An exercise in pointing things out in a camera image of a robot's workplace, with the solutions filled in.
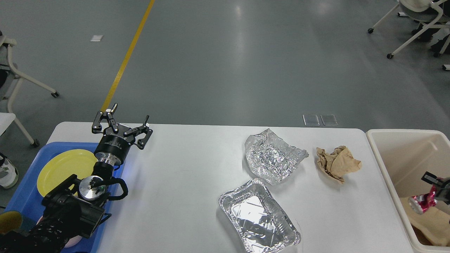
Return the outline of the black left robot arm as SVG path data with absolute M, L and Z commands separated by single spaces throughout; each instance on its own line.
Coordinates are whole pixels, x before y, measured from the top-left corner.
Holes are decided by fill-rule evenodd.
M 122 178 L 114 177 L 133 145 L 143 150 L 153 130 L 145 117 L 142 125 L 130 128 L 117 123 L 112 108 L 98 111 L 92 123 L 93 134 L 102 134 L 94 156 L 92 173 L 83 179 L 70 175 L 42 200 L 42 220 L 27 234 L 9 231 L 1 237 L 2 253 L 59 253 L 69 239 L 90 238 L 111 214 L 106 213 L 108 201 L 127 197 L 129 190 Z

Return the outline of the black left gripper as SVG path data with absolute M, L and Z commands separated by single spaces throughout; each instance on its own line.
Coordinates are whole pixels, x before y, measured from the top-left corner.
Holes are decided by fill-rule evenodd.
M 114 103 L 110 109 L 98 111 L 92 123 L 92 133 L 103 134 L 94 151 L 94 156 L 99 162 L 105 162 L 109 165 L 122 165 L 124 163 L 131 148 L 131 136 L 135 139 L 136 137 L 145 134 L 143 138 L 138 140 L 135 139 L 133 143 L 139 149 L 144 149 L 153 134 L 153 129 L 147 125 L 149 115 L 146 115 L 142 125 L 129 129 L 128 131 L 125 131 L 123 135 L 120 135 L 119 125 L 114 119 L 114 113 L 117 106 L 118 103 Z M 108 124 L 108 127 L 104 130 L 101 125 L 102 122 Z

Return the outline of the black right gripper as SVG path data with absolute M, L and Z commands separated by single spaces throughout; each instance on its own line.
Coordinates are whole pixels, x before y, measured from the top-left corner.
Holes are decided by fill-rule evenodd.
M 446 205 L 450 204 L 450 178 L 439 178 L 438 176 L 426 171 L 421 180 L 432 185 L 437 186 L 436 200 L 444 202 Z

